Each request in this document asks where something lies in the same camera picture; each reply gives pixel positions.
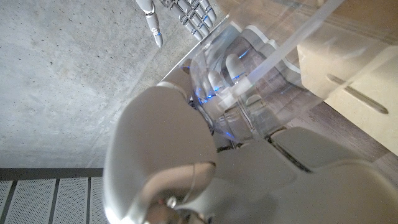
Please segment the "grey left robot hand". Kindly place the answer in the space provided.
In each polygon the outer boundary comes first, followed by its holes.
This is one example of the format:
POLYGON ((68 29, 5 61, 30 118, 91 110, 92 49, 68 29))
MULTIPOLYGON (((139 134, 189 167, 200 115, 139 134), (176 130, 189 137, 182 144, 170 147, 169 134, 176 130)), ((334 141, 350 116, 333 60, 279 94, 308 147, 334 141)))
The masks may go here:
POLYGON ((302 128, 215 142, 190 90, 176 69, 125 107, 103 173, 109 222, 397 222, 397 189, 353 151, 302 128))

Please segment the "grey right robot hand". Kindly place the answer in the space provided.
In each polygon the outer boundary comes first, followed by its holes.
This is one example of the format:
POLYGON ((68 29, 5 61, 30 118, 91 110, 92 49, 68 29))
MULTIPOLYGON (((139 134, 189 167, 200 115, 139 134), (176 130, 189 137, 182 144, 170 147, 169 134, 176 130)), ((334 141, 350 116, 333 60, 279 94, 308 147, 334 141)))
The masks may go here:
MULTIPOLYGON (((163 46, 163 37, 153 0, 136 0, 144 12, 149 29, 159 48, 163 46)), ((160 0, 160 3, 175 16, 189 33, 201 41, 210 34, 217 15, 209 0, 160 0)))

